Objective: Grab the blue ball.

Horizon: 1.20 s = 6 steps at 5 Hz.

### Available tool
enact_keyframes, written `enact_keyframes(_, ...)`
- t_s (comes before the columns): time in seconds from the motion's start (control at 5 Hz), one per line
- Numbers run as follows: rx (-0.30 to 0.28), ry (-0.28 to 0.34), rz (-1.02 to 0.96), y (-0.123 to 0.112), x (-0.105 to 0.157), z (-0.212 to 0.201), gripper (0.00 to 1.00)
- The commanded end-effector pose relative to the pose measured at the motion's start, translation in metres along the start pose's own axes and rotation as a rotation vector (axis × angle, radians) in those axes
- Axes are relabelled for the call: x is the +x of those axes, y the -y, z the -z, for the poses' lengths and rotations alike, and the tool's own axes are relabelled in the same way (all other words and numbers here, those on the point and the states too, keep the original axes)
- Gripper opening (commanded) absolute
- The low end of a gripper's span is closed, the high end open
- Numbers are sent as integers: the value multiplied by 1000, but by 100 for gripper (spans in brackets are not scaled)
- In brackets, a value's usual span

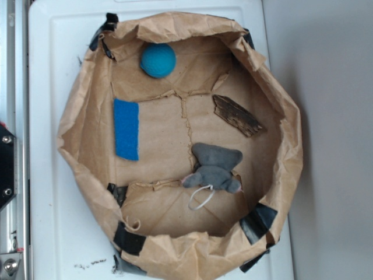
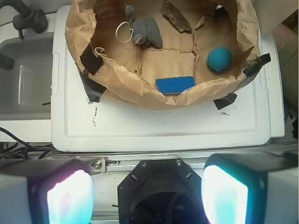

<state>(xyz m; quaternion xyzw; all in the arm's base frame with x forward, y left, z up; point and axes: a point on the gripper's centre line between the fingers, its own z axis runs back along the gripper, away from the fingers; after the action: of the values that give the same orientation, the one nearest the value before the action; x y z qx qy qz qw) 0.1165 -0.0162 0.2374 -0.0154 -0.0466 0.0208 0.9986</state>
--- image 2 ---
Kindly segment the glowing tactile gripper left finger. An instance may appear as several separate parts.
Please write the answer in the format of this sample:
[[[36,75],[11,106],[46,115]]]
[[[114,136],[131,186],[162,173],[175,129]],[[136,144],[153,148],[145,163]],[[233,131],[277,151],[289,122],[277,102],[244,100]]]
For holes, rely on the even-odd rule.
[[[81,160],[0,161],[2,224],[89,224],[94,200],[94,183]]]

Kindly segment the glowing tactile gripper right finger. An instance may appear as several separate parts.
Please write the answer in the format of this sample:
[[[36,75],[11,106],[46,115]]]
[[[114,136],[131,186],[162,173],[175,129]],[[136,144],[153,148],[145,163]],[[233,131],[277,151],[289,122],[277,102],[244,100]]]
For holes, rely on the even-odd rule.
[[[211,224],[297,224],[296,153],[216,153],[202,173],[201,196]]]

